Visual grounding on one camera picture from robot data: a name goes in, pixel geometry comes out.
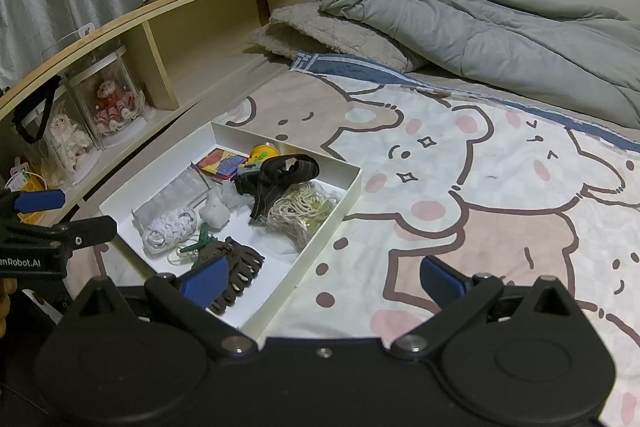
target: green plastic clothespin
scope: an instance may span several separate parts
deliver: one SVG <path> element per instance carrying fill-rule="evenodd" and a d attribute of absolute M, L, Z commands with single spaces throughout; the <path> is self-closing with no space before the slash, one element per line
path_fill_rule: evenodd
<path fill-rule="evenodd" d="M 209 225 L 207 223 L 203 223 L 200 226 L 200 234 L 198 235 L 198 242 L 190 247 L 180 248 L 180 253 L 192 252 L 195 250 L 201 250 L 206 247 L 211 241 L 215 241 L 216 236 L 211 234 L 209 235 Z"/>

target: black bag strap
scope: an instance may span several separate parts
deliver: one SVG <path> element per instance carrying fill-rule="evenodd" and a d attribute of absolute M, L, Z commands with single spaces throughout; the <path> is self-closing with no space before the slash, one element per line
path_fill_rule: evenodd
<path fill-rule="evenodd" d="M 62 77 L 55 74 L 47 82 L 37 87 L 35 91 L 27 95 L 27 98 L 22 100 L 14 110 L 14 119 L 12 120 L 15 125 L 15 130 L 20 136 L 22 136 L 25 142 L 33 144 L 42 139 L 44 132 L 49 124 L 49 117 L 51 115 L 51 109 L 53 108 L 53 100 L 56 95 L 56 89 L 60 85 Z M 42 121 L 38 133 L 35 137 L 31 136 L 22 125 L 22 121 L 27 115 L 33 111 L 42 102 L 44 103 L 44 111 L 42 113 Z"/>

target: wooden headboard shelf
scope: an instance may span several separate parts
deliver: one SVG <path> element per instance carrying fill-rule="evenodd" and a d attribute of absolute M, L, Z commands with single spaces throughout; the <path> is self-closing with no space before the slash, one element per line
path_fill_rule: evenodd
<path fill-rule="evenodd" d="M 0 132 L 6 133 L 16 105 L 38 86 L 98 46 L 119 38 L 136 81 L 157 112 L 135 139 L 103 151 L 98 164 L 66 192 L 66 205 L 46 212 L 39 224 L 58 222 L 101 180 L 168 124 L 200 100 L 216 97 L 218 113 L 238 103 L 284 64 L 272 64 L 247 44 L 247 35 L 264 25 L 271 10 L 315 0 L 155 0 L 105 24 L 31 71 L 0 98 Z M 12 163 L 15 148 L 4 150 Z"/>

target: blue blanket border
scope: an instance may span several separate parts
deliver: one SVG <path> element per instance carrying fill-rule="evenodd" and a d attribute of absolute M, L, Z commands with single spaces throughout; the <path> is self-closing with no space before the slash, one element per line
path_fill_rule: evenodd
<path fill-rule="evenodd" d="M 436 91 L 446 90 L 447 92 L 462 93 L 473 98 L 479 98 L 481 100 L 489 100 L 491 102 L 501 103 L 510 107 L 517 108 L 522 111 L 526 111 L 530 114 L 546 118 L 547 120 L 555 121 L 559 124 L 568 127 L 569 129 L 591 134 L 602 138 L 604 141 L 624 150 L 634 151 L 640 153 L 640 143 L 629 140 L 624 136 L 602 127 L 600 125 L 585 122 L 577 118 L 569 117 L 565 114 L 558 112 L 540 109 L 539 107 L 531 107 L 518 102 L 511 102 L 510 100 L 503 100 L 501 98 L 495 98 L 493 96 L 487 96 L 479 94 L 469 90 L 463 89 L 447 89 L 445 87 L 429 84 L 428 82 L 418 82 L 413 78 L 406 76 L 404 73 L 387 68 L 373 60 L 367 60 L 366 58 L 352 57 L 351 55 L 339 55 L 339 54 L 308 54 L 299 53 L 296 60 L 291 65 L 292 70 L 309 71 L 310 73 L 317 74 L 335 74 L 337 76 L 345 76 L 347 78 L 354 78 L 356 80 L 366 80 L 375 84 L 401 84 L 427 87 L 428 89 L 434 89 Z"/>

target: finger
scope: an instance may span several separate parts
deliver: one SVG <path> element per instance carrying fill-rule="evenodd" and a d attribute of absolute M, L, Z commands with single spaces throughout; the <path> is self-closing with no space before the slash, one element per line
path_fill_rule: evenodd
<path fill-rule="evenodd" d="M 0 319 L 4 319 L 9 314 L 9 296 L 0 298 Z"/>
<path fill-rule="evenodd" d="M 7 295 L 11 295 L 15 293 L 18 289 L 18 282 L 15 279 L 4 279 L 4 292 Z"/>

